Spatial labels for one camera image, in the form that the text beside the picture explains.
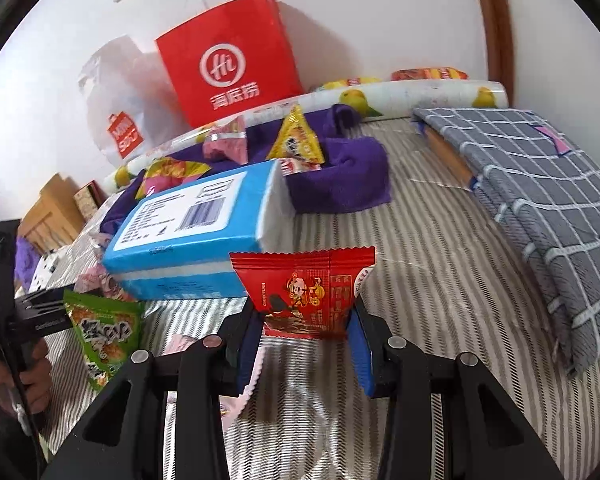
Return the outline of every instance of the pink fabric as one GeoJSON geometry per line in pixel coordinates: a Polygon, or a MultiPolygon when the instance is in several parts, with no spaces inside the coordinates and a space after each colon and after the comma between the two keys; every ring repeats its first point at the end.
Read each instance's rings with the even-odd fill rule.
{"type": "Polygon", "coordinates": [[[534,128],[544,136],[549,137],[549,139],[554,142],[555,151],[558,152],[558,155],[564,155],[565,153],[569,153],[571,151],[571,146],[564,142],[564,139],[558,137],[546,126],[534,126],[534,128]]]}

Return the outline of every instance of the purple towel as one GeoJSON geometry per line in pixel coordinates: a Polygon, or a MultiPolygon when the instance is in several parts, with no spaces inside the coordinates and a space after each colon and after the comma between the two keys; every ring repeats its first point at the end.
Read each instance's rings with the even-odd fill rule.
{"type": "MultiPolygon", "coordinates": [[[[327,110],[306,114],[306,120],[320,139],[325,164],[319,171],[296,173],[286,178],[291,200],[297,213],[351,213],[391,201],[389,165],[386,152],[373,137],[346,139],[344,128],[360,122],[360,116],[347,105],[333,105],[327,110]]],[[[278,136],[282,120],[247,129],[250,163],[262,162],[278,136]]],[[[171,155],[177,160],[206,162],[211,170],[205,176],[232,170],[239,165],[232,160],[210,162],[196,144],[171,155]]],[[[105,215],[100,231],[115,234],[126,216],[136,206],[136,192],[144,171],[105,215]]]]}
{"type": "Polygon", "coordinates": [[[18,236],[16,238],[16,262],[13,273],[20,280],[25,292],[29,291],[39,261],[40,255],[36,248],[26,238],[18,236]]]}

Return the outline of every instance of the human hand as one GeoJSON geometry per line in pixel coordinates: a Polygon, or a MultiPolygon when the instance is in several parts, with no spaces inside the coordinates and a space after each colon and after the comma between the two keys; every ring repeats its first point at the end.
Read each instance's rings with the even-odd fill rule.
{"type": "MultiPolygon", "coordinates": [[[[49,348],[41,339],[33,348],[31,368],[20,373],[31,413],[43,412],[51,400],[51,363],[46,358],[48,353],[49,348]]],[[[15,415],[9,396],[10,388],[14,388],[13,377],[8,366],[0,361],[0,406],[5,412],[15,415]]]]}

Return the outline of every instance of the blue box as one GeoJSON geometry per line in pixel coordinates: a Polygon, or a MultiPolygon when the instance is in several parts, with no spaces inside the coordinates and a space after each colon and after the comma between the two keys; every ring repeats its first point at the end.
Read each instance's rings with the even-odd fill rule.
{"type": "Polygon", "coordinates": [[[292,252],[294,215],[268,160],[143,199],[102,263],[139,300],[246,296],[229,252],[292,252]]]}

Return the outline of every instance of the green snack packet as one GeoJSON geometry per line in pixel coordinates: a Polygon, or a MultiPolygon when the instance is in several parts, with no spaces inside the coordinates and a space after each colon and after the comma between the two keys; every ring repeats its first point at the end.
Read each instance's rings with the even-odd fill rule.
{"type": "Polygon", "coordinates": [[[144,304],[66,290],[64,307],[82,346],[89,383],[100,391],[138,349],[144,304]]]}

